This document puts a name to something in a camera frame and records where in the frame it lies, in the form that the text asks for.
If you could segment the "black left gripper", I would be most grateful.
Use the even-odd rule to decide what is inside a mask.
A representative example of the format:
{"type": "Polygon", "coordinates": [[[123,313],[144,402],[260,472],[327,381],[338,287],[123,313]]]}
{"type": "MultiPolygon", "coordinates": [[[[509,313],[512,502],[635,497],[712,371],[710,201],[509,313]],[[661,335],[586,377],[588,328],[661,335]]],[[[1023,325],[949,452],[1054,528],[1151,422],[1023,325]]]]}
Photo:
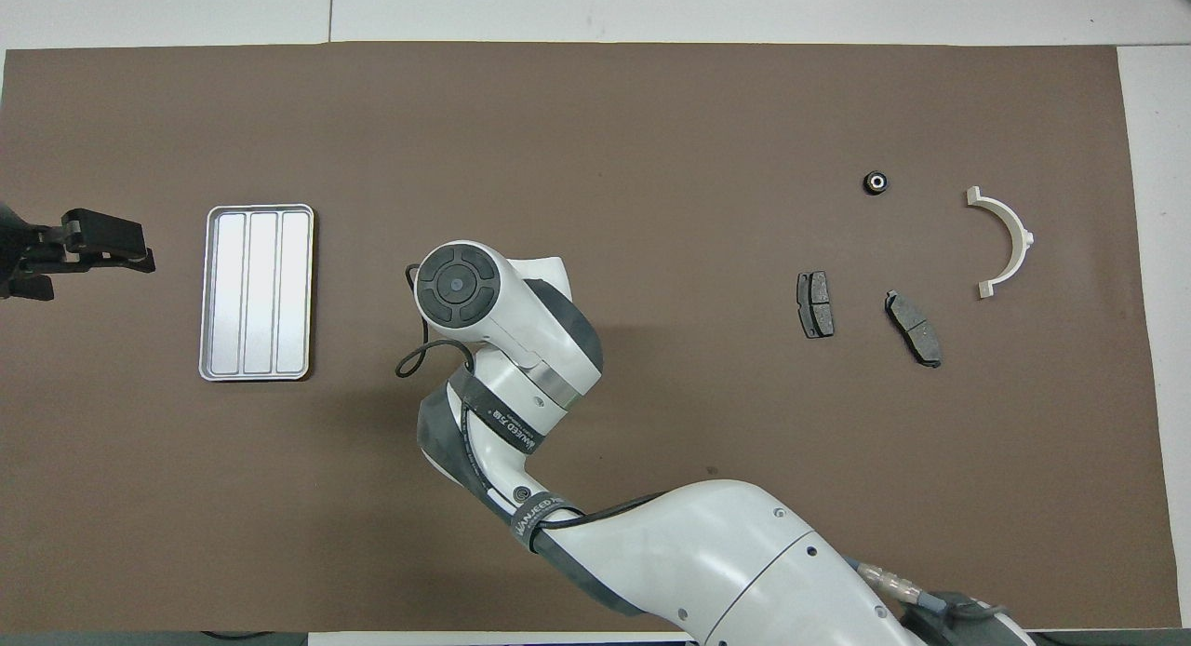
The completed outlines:
{"type": "Polygon", "coordinates": [[[51,274],[85,273],[94,268],[125,268],[145,274],[156,272],[152,249],[145,249],[139,222],[93,213],[95,249],[145,249],[141,257],[111,251],[81,254],[68,260],[61,229],[35,225],[14,210],[1,209],[1,298],[50,302],[55,299],[51,274]]]}

